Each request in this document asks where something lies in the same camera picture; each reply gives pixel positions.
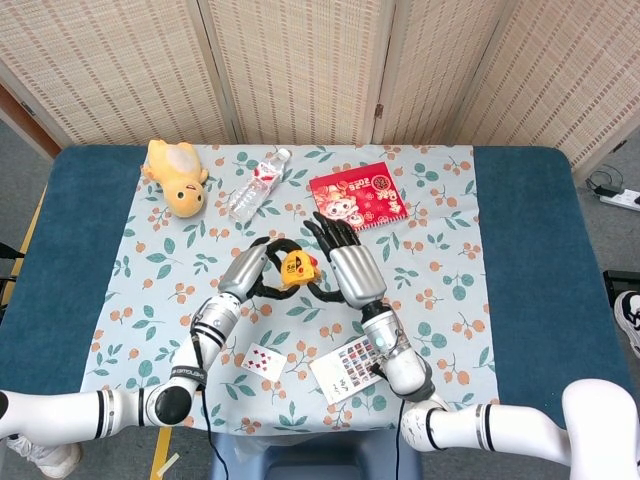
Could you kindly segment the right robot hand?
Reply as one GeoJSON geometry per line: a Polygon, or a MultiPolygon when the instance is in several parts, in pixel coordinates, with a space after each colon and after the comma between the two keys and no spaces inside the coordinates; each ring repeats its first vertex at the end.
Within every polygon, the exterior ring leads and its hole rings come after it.
{"type": "Polygon", "coordinates": [[[362,245],[352,226],[314,212],[316,223],[303,222],[315,236],[330,263],[339,289],[323,291],[316,283],[308,289],[323,302],[346,303],[356,310],[380,310],[386,283],[369,249],[362,245]]]}

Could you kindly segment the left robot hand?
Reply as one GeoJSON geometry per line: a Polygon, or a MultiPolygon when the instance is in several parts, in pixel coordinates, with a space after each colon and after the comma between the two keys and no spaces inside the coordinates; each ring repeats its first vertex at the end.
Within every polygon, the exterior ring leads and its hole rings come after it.
{"type": "Polygon", "coordinates": [[[256,238],[246,250],[234,258],[222,276],[218,292],[231,294],[240,303],[254,296],[275,300],[292,297],[300,289],[298,285],[286,287],[284,290],[265,285],[263,270],[268,261],[271,261],[277,270],[281,268],[282,261],[276,255],[278,251],[291,253],[300,249],[298,243],[287,238],[276,240],[271,240],[269,237],[256,238]]]}

